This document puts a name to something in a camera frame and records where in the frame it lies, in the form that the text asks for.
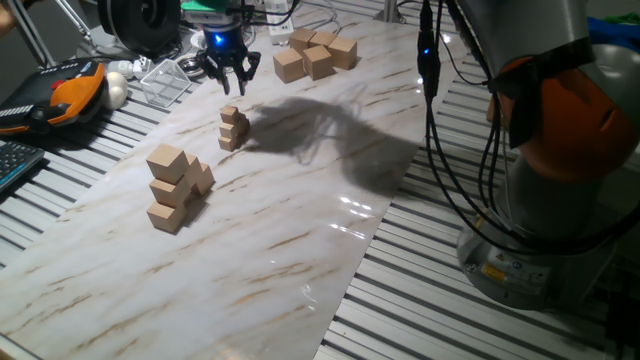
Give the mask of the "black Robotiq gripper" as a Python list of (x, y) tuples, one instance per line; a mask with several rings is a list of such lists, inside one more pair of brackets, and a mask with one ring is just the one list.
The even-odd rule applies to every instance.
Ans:
[(204, 74), (216, 80), (228, 95), (230, 85), (224, 68), (234, 69), (238, 79), (240, 95), (246, 93), (246, 85), (251, 81), (261, 60), (259, 52), (248, 52), (244, 43), (242, 25), (238, 22), (214, 26), (203, 26), (205, 49), (199, 53), (199, 63)]

